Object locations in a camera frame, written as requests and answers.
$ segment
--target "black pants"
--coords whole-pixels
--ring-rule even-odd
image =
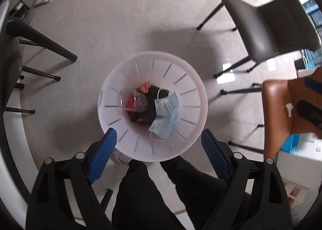
[[[161,166],[175,184],[194,228],[201,230],[225,191],[226,183],[199,172],[181,157],[161,162]],[[245,194],[235,223],[244,218],[249,199],[250,195]],[[129,169],[120,183],[112,224],[117,230],[185,229],[165,205],[148,175],[146,165],[137,160],[129,163]]]

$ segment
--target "gray tile floor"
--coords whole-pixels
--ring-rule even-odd
[[[268,0],[245,0],[260,5]],[[31,26],[69,49],[78,60],[70,61],[39,47],[26,46],[24,64],[59,75],[60,82],[26,75],[21,92],[22,107],[36,109],[24,117],[24,127],[34,161],[38,167],[51,156],[71,158],[98,141],[103,133],[97,116],[99,90],[108,73],[122,60],[146,50],[160,50],[187,60],[204,81],[209,111],[206,127],[222,141],[263,147],[261,96],[257,94],[218,97],[219,90],[248,87],[264,79],[296,77],[294,58],[299,52],[275,58],[276,71],[266,63],[250,74],[248,63],[235,71],[235,81],[218,85],[212,75],[226,62],[247,55],[238,32],[229,31],[234,23],[221,9],[202,31],[195,27],[220,0],[52,0],[34,11]],[[259,154],[238,149],[246,157],[262,160]],[[197,169],[215,175],[198,140],[182,154]],[[184,209],[174,185],[159,163],[147,164],[149,175],[173,212]],[[118,184],[127,168],[110,160],[93,188],[100,200],[106,189],[114,194],[107,208],[110,218]],[[81,217],[71,197],[74,215]]]

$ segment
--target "orange leather chair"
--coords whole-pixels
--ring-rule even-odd
[[[322,67],[310,75],[311,78],[322,82]],[[263,153],[264,158],[273,157],[281,148],[286,138],[292,134],[313,132],[322,139],[322,131],[311,122],[299,116],[296,105],[305,100],[313,105],[322,107],[322,95],[308,88],[303,78],[293,80],[265,80],[262,84],[253,83],[254,87],[234,91],[221,90],[222,95],[261,92],[264,110],[265,141],[264,150],[243,146],[229,142],[229,145],[238,146],[257,153]],[[294,108],[289,117],[286,104],[292,103]]]

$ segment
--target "plastic cup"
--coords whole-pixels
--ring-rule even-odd
[[[149,107],[145,95],[133,89],[123,89],[118,94],[118,106],[132,112],[144,112]]]

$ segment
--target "blue disposable face mask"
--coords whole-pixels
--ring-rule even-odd
[[[156,105],[157,117],[149,128],[150,132],[155,133],[162,139],[170,139],[171,131],[177,121],[179,100],[176,93],[154,100]]]

